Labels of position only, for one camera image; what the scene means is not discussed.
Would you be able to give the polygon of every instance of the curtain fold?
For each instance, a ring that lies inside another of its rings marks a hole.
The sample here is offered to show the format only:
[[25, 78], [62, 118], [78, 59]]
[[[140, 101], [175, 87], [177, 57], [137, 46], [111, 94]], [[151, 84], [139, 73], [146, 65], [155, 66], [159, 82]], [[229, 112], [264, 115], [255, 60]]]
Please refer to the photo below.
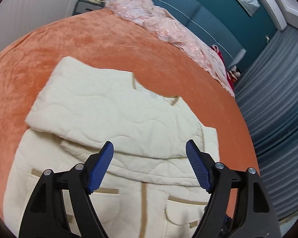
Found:
[[283, 219], [298, 210], [298, 29], [277, 32], [235, 92], [261, 178]]

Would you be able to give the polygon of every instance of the white wardrobe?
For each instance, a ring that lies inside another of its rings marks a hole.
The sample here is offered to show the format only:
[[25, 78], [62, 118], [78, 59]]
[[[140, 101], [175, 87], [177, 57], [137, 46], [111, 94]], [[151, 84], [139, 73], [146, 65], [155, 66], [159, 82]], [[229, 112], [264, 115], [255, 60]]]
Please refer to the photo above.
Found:
[[23, 35], [72, 15], [77, 0], [3, 0], [0, 4], [0, 52]]

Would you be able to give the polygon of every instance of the nightstand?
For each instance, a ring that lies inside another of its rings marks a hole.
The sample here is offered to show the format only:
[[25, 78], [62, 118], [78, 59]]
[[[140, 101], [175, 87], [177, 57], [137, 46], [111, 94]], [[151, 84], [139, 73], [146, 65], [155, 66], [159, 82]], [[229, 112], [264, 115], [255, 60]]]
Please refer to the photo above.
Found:
[[105, 6], [105, 4], [103, 4], [103, 3], [95, 4], [95, 3], [91, 3], [87, 0], [78, 0], [75, 5], [75, 8], [74, 8], [73, 16], [82, 14], [85, 12], [100, 10], [100, 9], [104, 8], [104, 6]]

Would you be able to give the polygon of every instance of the orange velvet blanket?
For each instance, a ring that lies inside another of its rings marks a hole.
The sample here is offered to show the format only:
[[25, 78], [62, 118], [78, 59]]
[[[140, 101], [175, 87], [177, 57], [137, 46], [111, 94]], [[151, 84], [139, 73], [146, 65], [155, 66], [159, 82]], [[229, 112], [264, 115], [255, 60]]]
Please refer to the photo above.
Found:
[[[147, 89], [181, 96], [218, 133], [228, 167], [258, 169], [247, 126], [234, 98], [184, 52], [103, 9], [43, 26], [0, 53], [0, 216], [24, 123], [56, 64], [72, 56], [90, 66], [134, 72]], [[234, 203], [229, 205], [229, 213]]]

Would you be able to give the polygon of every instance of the white air conditioner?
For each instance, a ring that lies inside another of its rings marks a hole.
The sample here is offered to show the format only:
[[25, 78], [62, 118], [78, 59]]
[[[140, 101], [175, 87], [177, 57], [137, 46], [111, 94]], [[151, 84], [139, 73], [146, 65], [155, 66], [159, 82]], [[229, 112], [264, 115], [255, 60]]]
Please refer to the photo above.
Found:
[[266, 11], [270, 15], [273, 23], [276, 28], [280, 31], [284, 30], [287, 27], [286, 20], [278, 7], [275, 0], [260, 0]]

